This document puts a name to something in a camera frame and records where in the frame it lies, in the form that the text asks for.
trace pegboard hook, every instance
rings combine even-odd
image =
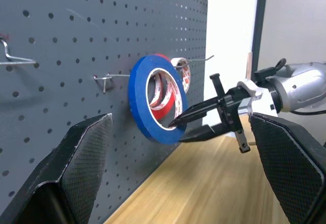
[[[26,59],[26,58],[11,56],[9,54],[8,44],[6,43],[6,41],[2,37],[0,37],[0,42],[5,47],[5,55],[6,55],[8,60],[21,60],[21,61],[15,61],[15,62],[12,62],[12,61],[10,61],[10,62],[0,62],[0,65],[29,65],[29,64],[36,64],[37,63],[35,60],[32,60],[32,59]]]
[[[113,77],[130,77],[130,75],[118,75],[118,74],[106,74],[105,77],[97,77],[97,75],[94,75],[94,80],[103,80],[103,93],[105,94],[106,92],[106,81],[112,79]]]
[[[211,58],[213,58],[215,55],[212,55],[211,57],[209,57],[209,58],[207,58],[207,59],[205,59],[205,60],[185,60],[186,61],[186,63],[185,64],[183,64],[183,65],[177,65],[177,66],[175,66],[175,68],[183,68],[184,66],[187,66],[187,65],[189,65],[191,62],[193,62],[193,61],[207,61],[207,60],[210,60]]]

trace gray pegboard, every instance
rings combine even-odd
[[[34,58],[39,66],[0,66],[0,213],[70,126],[112,113],[106,168],[89,223],[110,216],[178,145],[154,144],[140,133],[127,78],[109,81],[103,94],[93,74],[129,74],[151,53],[204,58],[206,21],[206,0],[2,1],[0,35],[12,55]],[[191,64],[189,106],[203,100],[204,66]]]

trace metal hook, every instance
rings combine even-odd
[[[111,75],[111,74],[108,73],[108,74],[106,74],[105,77],[97,77],[97,75],[94,75],[94,80],[96,80],[96,81],[103,80],[104,81],[104,83],[103,83],[103,93],[105,94],[105,92],[106,92],[106,81],[112,79],[113,77],[130,77],[130,75],[118,75],[118,74]]]
[[[32,60],[32,59],[26,59],[26,58],[11,56],[9,54],[9,47],[8,47],[7,43],[5,42],[5,40],[2,37],[0,37],[0,42],[2,42],[2,44],[5,47],[5,55],[6,55],[8,60],[21,60],[21,61],[15,61],[15,62],[0,62],[0,65],[29,65],[29,64],[36,64],[37,63],[35,60]]]
[[[183,64],[183,65],[177,65],[177,66],[175,66],[175,68],[183,68],[184,66],[189,65],[193,61],[207,61],[207,60],[210,60],[211,58],[213,58],[214,56],[215,55],[212,55],[211,57],[209,57],[209,58],[207,58],[205,60],[185,60],[185,61],[187,61],[185,64]]]

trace blue tape roll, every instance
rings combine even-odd
[[[141,58],[130,73],[128,85],[130,110],[138,128],[146,138],[152,142],[174,144],[184,134],[186,125],[164,128],[154,118],[149,107],[147,85],[150,76],[155,72],[159,72],[168,82],[173,83],[173,93],[176,97],[176,115],[188,108],[182,80],[172,64],[162,57],[148,55]]]

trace wooden surface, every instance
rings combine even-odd
[[[232,137],[180,145],[105,224],[289,223],[255,146]]]

